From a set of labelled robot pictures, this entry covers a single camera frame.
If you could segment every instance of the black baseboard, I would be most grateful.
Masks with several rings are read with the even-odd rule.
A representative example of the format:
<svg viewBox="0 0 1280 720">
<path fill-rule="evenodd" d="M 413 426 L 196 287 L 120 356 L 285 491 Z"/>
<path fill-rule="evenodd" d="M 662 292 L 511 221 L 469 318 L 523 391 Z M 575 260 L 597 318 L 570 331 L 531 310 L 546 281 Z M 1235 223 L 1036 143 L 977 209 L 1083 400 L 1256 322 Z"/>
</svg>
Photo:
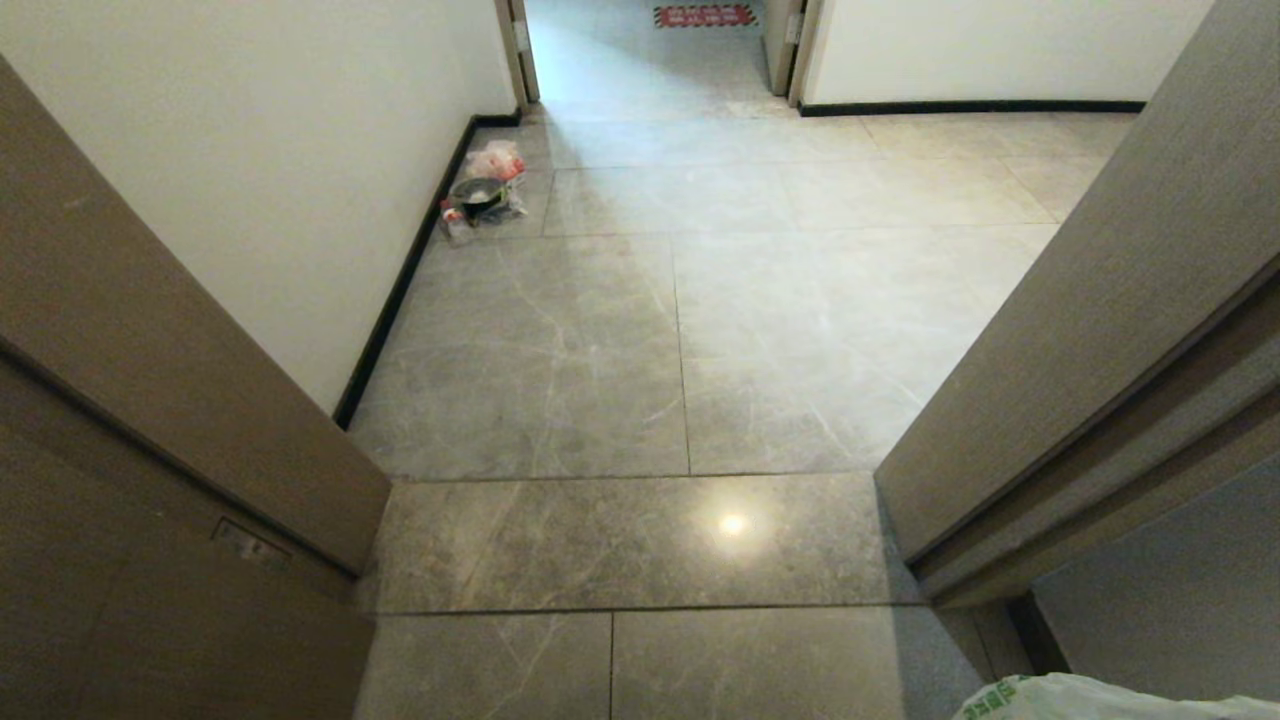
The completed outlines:
<svg viewBox="0 0 1280 720">
<path fill-rule="evenodd" d="M 401 304 L 404 302 L 404 295 L 408 292 L 408 286 L 413 282 L 413 273 L 417 272 L 422 254 L 426 252 L 426 243 L 431 240 L 431 232 L 440 220 L 440 202 L 449 195 L 453 177 L 462 168 L 462 161 L 467 156 L 467 149 L 471 146 L 471 140 L 475 137 L 476 129 L 485 127 L 517 127 L 520 126 L 520 118 L 521 113 L 517 109 L 509 115 L 472 115 L 471 120 L 467 122 L 467 127 L 462 131 L 462 137 L 458 140 L 457 147 L 453 149 L 453 158 L 449 159 L 449 165 L 444 169 L 444 177 L 440 178 L 440 184 L 435 188 L 435 195 L 431 197 L 431 205 L 426 210 L 426 217 L 422 218 L 422 224 L 417 228 L 417 234 L 413 236 L 413 245 L 410 246 L 404 264 L 401 265 L 399 274 L 396 275 L 396 284 L 392 286 L 392 292 L 387 296 L 387 302 L 383 304 L 383 311 L 378 314 L 378 322 L 374 323 L 374 331 L 369 334 L 369 341 L 365 342 L 365 350 L 360 354 L 360 360 L 356 361 L 356 369 L 351 373 L 347 389 L 343 391 L 342 400 L 338 401 L 338 409 L 333 411 L 333 421 L 339 428 L 348 429 L 351 420 L 356 416 L 356 409 L 360 407 L 360 400 L 365 396 L 369 379 L 374 375 L 374 368 L 378 366 L 378 357 L 381 356 L 383 346 L 387 345 L 387 337 L 396 323 L 396 315 L 399 314 Z"/>
<path fill-rule="evenodd" d="M 1027 651 L 1027 659 L 1032 662 L 1032 670 L 1037 675 L 1050 673 L 1070 673 L 1062 648 L 1057 646 L 1057 639 L 1050 629 L 1044 615 L 1036 603 L 1036 596 L 1027 593 L 1009 602 L 1006 606 L 1009 620 L 1018 632 L 1018 639 Z"/>
<path fill-rule="evenodd" d="M 1140 113 L 1146 102 L 1125 100 L 927 100 L 800 105 L 801 118 L 836 115 L 919 115 L 927 113 Z"/>
</svg>

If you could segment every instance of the floor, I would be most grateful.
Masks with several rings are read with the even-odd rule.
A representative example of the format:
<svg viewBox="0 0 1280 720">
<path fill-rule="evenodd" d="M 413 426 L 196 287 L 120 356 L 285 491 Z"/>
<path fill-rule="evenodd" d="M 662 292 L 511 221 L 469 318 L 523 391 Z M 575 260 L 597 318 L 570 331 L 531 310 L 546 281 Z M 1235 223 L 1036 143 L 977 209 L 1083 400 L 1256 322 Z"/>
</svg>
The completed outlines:
<svg viewBox="0 0 1280 720">
<path fill-rule="evenodd" d="M 529 217 L 434 238 L 352 437 L 396 477 L 357 708 L 950 717 L 1025 670 L 922 603 L 872 470 L 1132 117 L 801 119 L 758 27 L 527 0 Z"/>
</svg>

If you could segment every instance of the marble floor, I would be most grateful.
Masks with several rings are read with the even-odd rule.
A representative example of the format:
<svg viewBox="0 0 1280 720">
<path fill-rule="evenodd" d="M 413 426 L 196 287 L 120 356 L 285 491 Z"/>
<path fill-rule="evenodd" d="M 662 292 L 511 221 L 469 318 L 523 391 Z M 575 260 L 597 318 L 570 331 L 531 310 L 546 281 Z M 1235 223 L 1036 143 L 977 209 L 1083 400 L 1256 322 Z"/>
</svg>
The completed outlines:
<svg viewBox="0 0 1280 720">
<path fill-rule="evenodd" d="M 759 28 L 526 0 L 529 215 L 434 237 L 351 429 L 394 478 L 361 720 L 948 717 L 872 470 L 1132 117 L 805 118 Z"/>
</svg>

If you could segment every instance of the pile of trash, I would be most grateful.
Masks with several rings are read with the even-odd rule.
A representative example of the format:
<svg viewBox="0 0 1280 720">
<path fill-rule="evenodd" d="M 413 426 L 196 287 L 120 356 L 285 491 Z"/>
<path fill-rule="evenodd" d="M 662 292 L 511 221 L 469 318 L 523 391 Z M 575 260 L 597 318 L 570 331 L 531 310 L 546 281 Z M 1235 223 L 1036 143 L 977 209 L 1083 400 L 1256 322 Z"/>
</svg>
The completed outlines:
<svg viewBox="0 0 1280 720">
<path fill-rule="evenodd" d="M 525 160 L 515 142 L 494 140 L 467 152 L 448 199 L 440 204 L 449 245 L 466 245 L 480 225 L 498 225 L 529 214 L 520 200 Z"/>
</svg>

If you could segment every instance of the tile floor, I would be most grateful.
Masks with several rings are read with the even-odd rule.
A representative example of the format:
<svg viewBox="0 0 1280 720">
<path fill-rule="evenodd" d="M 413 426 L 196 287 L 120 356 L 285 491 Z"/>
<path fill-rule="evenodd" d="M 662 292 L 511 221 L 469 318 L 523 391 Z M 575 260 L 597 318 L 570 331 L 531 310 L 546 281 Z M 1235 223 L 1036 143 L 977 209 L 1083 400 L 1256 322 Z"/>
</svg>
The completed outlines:
<svg viewBox="0 0 1280 720">
<path fill-rule="evenodd" d="M 352 437 L 397 478 L 357 717 L 948 717 L 870 471 L 1130 117 L 801 119 L 759 28 L 526 0 L 529 217 L 433 240 Z"/>
</svg>

